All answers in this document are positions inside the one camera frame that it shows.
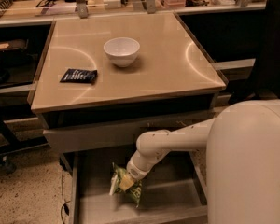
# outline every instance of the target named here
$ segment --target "white bowl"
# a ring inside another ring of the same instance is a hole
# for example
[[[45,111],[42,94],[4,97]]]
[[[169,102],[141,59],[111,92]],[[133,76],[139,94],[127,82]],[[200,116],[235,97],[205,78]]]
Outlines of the white bowl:
[[[127,67],[138,56],[140,44],[129,37],[118,37],[104,44],[104,51],[110,62],[119,67]]]

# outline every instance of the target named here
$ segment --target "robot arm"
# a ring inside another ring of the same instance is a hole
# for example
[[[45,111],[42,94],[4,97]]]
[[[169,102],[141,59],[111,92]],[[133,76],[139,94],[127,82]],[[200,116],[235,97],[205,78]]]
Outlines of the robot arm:
[[[214,120],[209,119],[173,132],[159,130],[142,133],[136,142],[137,151],[128,162],[128,174],[134,180],[140,180],[170,151],[206,148]]]

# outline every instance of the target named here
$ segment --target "table top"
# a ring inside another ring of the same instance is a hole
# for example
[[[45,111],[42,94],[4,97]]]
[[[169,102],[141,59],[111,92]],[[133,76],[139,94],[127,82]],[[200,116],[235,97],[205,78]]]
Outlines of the table top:
[[[118,68],[104,43],[127,36],[140,43],[139,56]],[[94,84],[61,83],[68,68],[97,70]],[[37,84],[37,113],[214,93],[225,88],[213,66],[175,14],[134,14],[56,21]]]

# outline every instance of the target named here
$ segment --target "wire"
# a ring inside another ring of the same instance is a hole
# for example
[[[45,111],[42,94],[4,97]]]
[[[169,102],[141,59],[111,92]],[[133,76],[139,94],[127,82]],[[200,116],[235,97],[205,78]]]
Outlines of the wire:
[[[63,219],[63,210],[65,210],[65,208],[67,208],[67,210],[69,210],[67,204],[70,203],[70,202],[71,201],[67,201],[66,203],[64,203],[62,205],[62,208],[60,209],[60,217],[62,218],[63,224],[65,224],[64,219]]]
[[[41,0],[35,7],[50,7],[55,5],[58,0]]]
[[[65,199],[64,199],[64,195],[63,195],[63,177],[64,177],[64,170],[62,171],[62,178],[61,178],[61,180],[62,180],[62,197],[63,197],[63,200],[64,200],[64,204],[62,205],[62,207],[61,207],[61,209],[60,209],[60,217],[62,218],[62,222],[63,222],[63,224],[65,224],[65,222],[64,222],[64,219],[63,219],[63,210],[64,210],[64,212],[67,214],[67,215],[69,215],[69,208],[68,208],[68,203],[70,203],[71,201],[65,201]]]

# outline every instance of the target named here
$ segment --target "floor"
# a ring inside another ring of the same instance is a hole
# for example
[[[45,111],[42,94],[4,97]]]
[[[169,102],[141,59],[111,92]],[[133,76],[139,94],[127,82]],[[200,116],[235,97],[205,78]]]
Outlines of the floor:
[[[0,168],[0,224],[63,223],[61,208],[70,201],[71,176],[49,146],[9,155],[17,166]],[[64,223],[68,216],[63,212]]]

